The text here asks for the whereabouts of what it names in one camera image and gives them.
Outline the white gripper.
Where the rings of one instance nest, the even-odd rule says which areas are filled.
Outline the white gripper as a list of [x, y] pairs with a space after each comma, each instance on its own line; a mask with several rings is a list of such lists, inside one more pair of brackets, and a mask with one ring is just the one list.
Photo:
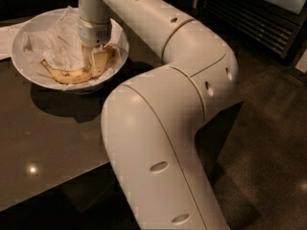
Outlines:
[[89, 23], [81, 17], [77, 20], [78, 34], [82, 41], [83, 64], [92, 66], [92, 76], [97, 78], [105, 70], [108, 59], [108, 52], [101, 48], [94, 48], [100, 45], [106, 45], [111, 38], [112, 25], [107, 23]]

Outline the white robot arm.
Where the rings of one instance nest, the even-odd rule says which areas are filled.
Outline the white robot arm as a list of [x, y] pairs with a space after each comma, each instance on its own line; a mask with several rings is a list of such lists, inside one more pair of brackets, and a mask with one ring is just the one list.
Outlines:
[[195, 148], [196, 133], [236, 104], [231, 48], [163, 0], [79, 0], [80, 21], [121, 19], [162, 66], [106, 98], [106, 154], [141, 230], [230, 230]]

